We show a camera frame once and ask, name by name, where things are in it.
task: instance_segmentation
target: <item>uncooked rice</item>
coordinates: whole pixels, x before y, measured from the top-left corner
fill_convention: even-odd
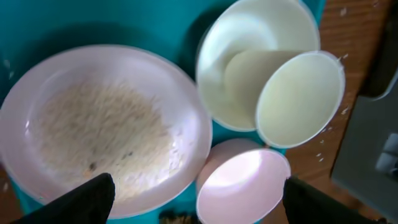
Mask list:
[[[81,83],[58,92],[33,124],[44,168],[74,187],[108,172],[116,202],[159,185],[182,161],[153,104],[121,83]]]

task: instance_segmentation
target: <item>bowl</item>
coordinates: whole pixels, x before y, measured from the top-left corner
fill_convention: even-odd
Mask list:
[[[200,46],[196,65],[200,98],[220,125],[233,131],[253,131],[253,118],[225,91],[227,64],[248,50],[305,52],[319,48],[315,19],[301,1],[237,1],[220,15]]]
[[[109,218],[155,209],[175,198],[194,180],[211,147],[211,118],[189,77],[166,59],[134,47],[92,45],[48,58],[31,68],[6,96],[0,115],[0,148],[7,173],[36,201],[46,204],[76,186],[61,184],[37,158],[30,121],[54,94],[74,83],[116,82],[145,98],[167,121],[183,165],[172,177],[136,197],[114,203]],[[120,180],[114,179],[116,189]]]
[[[302,52],[249,50],[235,55],[224,72],[227,96],[256,123],[257,103],[262,89],[280,66]]]
[[[256,110],[260,137],[278,148],[309,141],[335,115],[344,89],[344,67],[334,55],[316,51],[290,59],[260,94]]]
[[[197,178],[197,214],[205,224],[254,223],[280,202],[287,159],[247,139],[216,145]]]

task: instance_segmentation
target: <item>teal mat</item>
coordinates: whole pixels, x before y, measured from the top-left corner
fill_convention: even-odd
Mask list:
[[[0,0],[0,103],[28,69],[72,47],[123,44],[176,63],[193,78],[199,40],[236,0]],[[303,0],[320,22],[326,0]],[[255,132],[228,131],[213,122],[213,145],[231,138],[262,144]],[[41,204],[16,184],[24,213]],[[195,186],[152,212],[109,223],[158,223],[163,210],[195,211]]]

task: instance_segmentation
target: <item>pink plastic bowl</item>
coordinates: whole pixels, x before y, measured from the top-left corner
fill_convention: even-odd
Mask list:
[[[289,177],[279,152],[246,139],[222,142],[198,176],[198,217],[206,224],[254,223],[280,202]]]

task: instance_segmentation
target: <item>wooden surface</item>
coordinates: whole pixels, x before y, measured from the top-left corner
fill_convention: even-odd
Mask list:
[[[286,154],[293,174],[347,207],[359,210],[368,218],[378,218],[379,215],[333,185],[330,173],[351,108],[379,43],[390,1],[327,1],[320,27],[322,49],[342,57],[346,69],[345,96],[325,132],[303,146],[289,149]],[[8,189],[2,191],[5,177],[0,168],[0,223],[8,223],[21,216],[9,183]],[[283,206],[279,205],[266,217],[264,223],[287,223]]]

